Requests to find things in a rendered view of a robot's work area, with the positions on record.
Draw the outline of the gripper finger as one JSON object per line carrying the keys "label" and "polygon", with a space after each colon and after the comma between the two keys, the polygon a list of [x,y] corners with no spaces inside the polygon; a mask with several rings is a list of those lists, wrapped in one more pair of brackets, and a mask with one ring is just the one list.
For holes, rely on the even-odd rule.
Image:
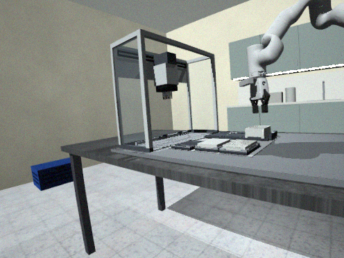
{"label": "gripper finger", "polygon": [[268,112],[268,101],[270,98],[270,94],[264,89],[265,97],[260,99],[261,100],[261,113],[267,113]]}
{"label": "gripper finger", "polygon": [[259,108],[258,108],[258,100],[255,101],[252,101],[250,100],[250,102],[252,103],[252,113],[259,113]]}

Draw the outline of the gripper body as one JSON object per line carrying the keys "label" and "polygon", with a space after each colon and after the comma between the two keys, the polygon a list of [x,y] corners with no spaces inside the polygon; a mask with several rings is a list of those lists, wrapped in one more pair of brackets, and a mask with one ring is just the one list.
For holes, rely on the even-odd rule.
{"label": "gripper body", "polygon": [[252,101],[256,101],[264,98],[264,89],[269,93],[269,88],[266,78],[256,78],[253,80],[254,83],[250,85],[250,98]]}

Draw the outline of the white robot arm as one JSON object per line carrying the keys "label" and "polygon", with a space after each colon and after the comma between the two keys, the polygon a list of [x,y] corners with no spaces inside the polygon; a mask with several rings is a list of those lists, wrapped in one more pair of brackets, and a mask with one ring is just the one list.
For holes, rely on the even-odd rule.
{"label": "white robot arm", "polygon": [[344,3],[332,9],[331,0],[299,0],[293,6],[281,11],[262,37],[261,44],[246,49],[249,78],[240,81],[239,87],[253,84],[253,79],[267,77],[266,66],[276,62],[284,50],[281,39],[290,26],[299,20],[307,6],[309,6],[310,22],[314,28],[322,30],[331,25],[344,28]]}

